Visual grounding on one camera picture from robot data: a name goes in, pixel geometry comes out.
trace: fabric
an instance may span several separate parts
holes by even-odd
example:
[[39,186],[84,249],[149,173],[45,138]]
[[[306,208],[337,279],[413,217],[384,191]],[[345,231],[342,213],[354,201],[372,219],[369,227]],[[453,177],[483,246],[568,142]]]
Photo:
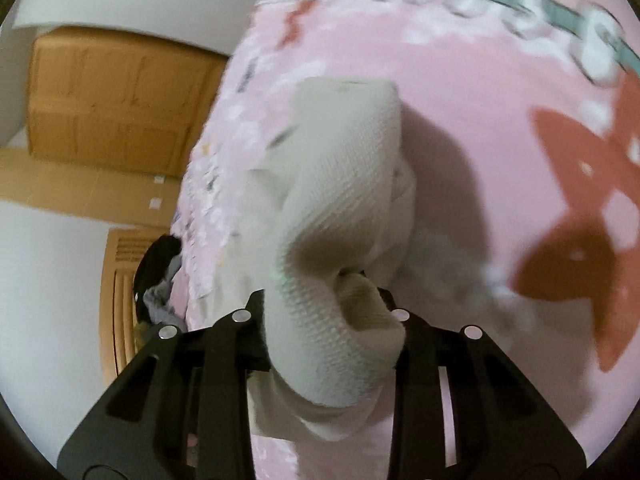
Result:
[[[377,287],[406,251],[415,182],[399,155],[393,83],[307,79],[293,109],[292,127],[246,174],[238,225],[202,307],[215,323],[264,289],[277,377],[253,377],[255,430],[337,440],[367,418],[404,343]],[[285,422],[287,411],[296,420]]]
[[[625,0],[261,0],[178,199],[189,327],[298,83],[392,80],[417,179],[396,303],[481,326],[592,462],[640,392],[638,52]],[[389,389],[340,442],[254,436],[258,478],[386,478]]]
[[149,287],[144,294],[143,301],[149,313],[151,323],[172,324],[178,327],[181,332],[187,332],[187,325],[184,318],[176,315],[170,304],[173,278],[182,265],[180,255],[174,256],[169,262],[166,274],[157,285]]
[[181,247],[180,238],[162,235],[151,244],[142,257],[133,279],[133,295],[136,301],[138,323],[151,323],[144,295],[149,288],[162,281],[172,259],[180,255]]

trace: wooden door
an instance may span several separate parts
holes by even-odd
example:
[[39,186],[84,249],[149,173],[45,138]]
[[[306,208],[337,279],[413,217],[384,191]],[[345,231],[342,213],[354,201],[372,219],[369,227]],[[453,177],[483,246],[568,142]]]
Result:
[[31,153],[179,176],[225,63],[128,32],[63,27],[41,36],[30,72]]

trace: floor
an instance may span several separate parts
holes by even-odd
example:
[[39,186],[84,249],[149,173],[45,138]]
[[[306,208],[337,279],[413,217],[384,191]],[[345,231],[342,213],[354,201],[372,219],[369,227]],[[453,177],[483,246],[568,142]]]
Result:
[[0,148],[0,200],[51,211],[168,228],[180,181],[164,176],[36,160],[24,130]]
[[100,276],[115,224],[0,200],[0,391],[52,463],[104,390]]

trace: pink blanket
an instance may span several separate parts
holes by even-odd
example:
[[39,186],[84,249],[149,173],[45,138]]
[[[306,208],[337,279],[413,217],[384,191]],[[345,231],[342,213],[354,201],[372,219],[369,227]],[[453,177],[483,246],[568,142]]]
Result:
[[[188,325],[297,83],[391,78],[418,178],[396,301],[484,327],[592,462],[640,392],[638,49],[625,0],[261,0],[178,201]],[[255,437],[258,478],[386,478],[392,394],[345,442]]]

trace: pink bedsheet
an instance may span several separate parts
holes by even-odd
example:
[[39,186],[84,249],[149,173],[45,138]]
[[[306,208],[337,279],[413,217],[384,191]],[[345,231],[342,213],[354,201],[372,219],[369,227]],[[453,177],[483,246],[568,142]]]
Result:
[[[484,327],[592,462],[640,392],[640,27],[625,0],[505,1],[258,4],[178,200],[187,321],[202,328],[242,172],[289,125],[297,83],[391,78],[418,179],[397,303]],[[392,394],[345,442],[254,437],[258,478],[386,478]]]

